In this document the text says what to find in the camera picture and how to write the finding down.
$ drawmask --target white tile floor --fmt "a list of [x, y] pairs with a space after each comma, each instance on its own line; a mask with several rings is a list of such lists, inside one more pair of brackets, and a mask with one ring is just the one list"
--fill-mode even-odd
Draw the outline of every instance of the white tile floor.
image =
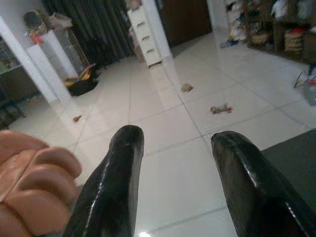
[[[27, 117], [10, 128], [73, 151], [83, 166], [81, 184], [113, 134], [138, 125], [145, 156], [136, 236], [235, 237], [208, 137], [231, 129], [264, 149], [316, 127], [316, 108], [292, 88], [304, 66], [245, 45], [220, 49], [224, 39], [209, 34], [182, 44], [173, 61], [151, 69], [124, 59], [102, 73], [92, 92], [67, 104], [25, 106]], [[187, 82], [194, 89], [182, 93]], [[233, 113], [210, 113], [223, 103]]]

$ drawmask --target yellow item in basket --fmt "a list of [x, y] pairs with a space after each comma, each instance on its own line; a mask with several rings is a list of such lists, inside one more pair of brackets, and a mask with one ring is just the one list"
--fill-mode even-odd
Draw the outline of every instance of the yellow item in basket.
[[91, 75], [91, 65], [88, 66], [81, 74], [79, 77], [69, 77], [66, 78], [66, 80], [64, 81], [64, 85], [69, 87], [72, 86], [73, 84], [75, 84], [76, 82], [80, 81], [80, 80], [88, 80], [90, 78]]

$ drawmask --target brown door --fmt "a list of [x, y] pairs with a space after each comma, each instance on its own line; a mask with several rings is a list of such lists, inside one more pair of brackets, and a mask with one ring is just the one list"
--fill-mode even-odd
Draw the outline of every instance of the brown door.
[[170, 47], [212, 31], [206, 0], [163, 0], [159, 12]]

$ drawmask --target white wall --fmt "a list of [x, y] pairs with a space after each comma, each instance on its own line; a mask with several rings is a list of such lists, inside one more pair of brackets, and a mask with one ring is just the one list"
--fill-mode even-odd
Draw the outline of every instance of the white wall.
[[213, 29], [227, 29], [224, 0], [207, 0]]
[[23, 15], [30, 10], [46, 12], [41, 0], [0, 0], [0, 16], [24, 49], [32, 46], [25, 37], [27, 30], [23, 20]]

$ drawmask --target white column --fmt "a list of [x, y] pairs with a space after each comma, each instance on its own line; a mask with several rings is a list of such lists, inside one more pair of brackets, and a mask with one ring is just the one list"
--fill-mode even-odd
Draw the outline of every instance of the white column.
[[22, 64], [23, 68], [30, 76], [38, 90], [44, 96], [48, 102], [52, 102], [57, 99], [56, 94], [52, 88], [48, 85], [47, 81], [38, 71], [37, 67], [31, 61], [30, 57], [26, 51], [22, 48], [21, 44], [18, 42], [16, 37], [13, 35], [7, 24], [4, 22], [0, 16], [0, 35], [5, 40], [7, 45], [10, 47], [11, 51], [14, 53], [15, 57]]
[[28, 48], [27, 52], [49, 83], [50, 87], [54, 90], [57, 97], [62, 101], [69, 100], [71, 98], [69, 91], [62, 83], [62, 80], [59, 78], [42, 48], [37, 44]]
[[150, 28], [155, 36], [162, 60], [164, 61], [172, 58], [173, 56], [170, 51], [155, 0], [144, 0], [143, 7], [149, 18]]
[[67, 54], [65, 53], [63, 47], [57, 39], [54, 31], [49, 31], [47, 34], [43, 35], [42, 38], [44, 42], [52, 47], [64, 69], [66, 70], [68, 76], [78, 77], [77, 72], [75, 71], [71, 61], [69, 60]]

